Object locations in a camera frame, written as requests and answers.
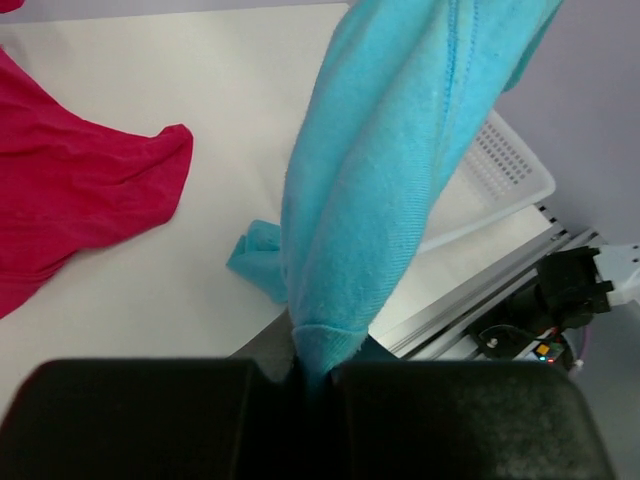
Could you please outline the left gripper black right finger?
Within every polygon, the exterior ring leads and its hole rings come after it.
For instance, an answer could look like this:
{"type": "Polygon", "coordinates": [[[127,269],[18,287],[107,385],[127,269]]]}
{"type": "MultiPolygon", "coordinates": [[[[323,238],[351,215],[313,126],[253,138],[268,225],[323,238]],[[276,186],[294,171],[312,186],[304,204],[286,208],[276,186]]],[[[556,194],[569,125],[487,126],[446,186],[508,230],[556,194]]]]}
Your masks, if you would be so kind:
{"type": "Polygon", "coordinates": [[[616,476],[581,392],[541,363],[348,363],[331,389],[349,479],[616,476]]]}

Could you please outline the teal t shirt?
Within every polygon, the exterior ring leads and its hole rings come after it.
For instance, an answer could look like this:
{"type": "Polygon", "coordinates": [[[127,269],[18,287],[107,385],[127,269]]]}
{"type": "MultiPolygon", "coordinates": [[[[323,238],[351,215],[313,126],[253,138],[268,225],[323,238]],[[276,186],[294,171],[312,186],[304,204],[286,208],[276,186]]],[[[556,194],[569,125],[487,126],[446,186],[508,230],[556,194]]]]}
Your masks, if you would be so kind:
{"type": "Polygon", "coordinates": [[[303,376],[352,358],[417,253],[439,195],[557,1],[358,1],[334,30],[278,223],[228,267],[286,305],[303,376]]]}

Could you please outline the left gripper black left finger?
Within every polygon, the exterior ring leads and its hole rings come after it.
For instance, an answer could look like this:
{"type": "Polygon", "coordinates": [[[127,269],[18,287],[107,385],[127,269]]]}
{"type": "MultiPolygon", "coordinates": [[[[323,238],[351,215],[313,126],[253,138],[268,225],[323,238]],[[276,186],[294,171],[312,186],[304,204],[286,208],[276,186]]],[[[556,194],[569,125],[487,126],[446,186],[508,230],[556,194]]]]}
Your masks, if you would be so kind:
{"type": "Polygon", "coordinates": [[[49,361],[1,424],[5,479],[300,479],[304,462],[249,360],[49,361]]]}

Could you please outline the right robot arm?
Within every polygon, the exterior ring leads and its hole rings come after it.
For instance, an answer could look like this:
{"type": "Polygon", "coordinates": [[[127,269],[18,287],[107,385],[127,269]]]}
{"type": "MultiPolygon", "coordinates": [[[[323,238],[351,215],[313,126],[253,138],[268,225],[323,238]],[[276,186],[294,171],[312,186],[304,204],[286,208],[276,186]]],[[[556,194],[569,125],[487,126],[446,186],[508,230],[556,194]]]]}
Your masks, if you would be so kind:
{"type": "Polygon", "coordinates": [[[639,245],[552,253],[535,276],[475,320],[469,336],[489,360],[532,360],[577,372],[589,325],[639,298],[639,245]]]}

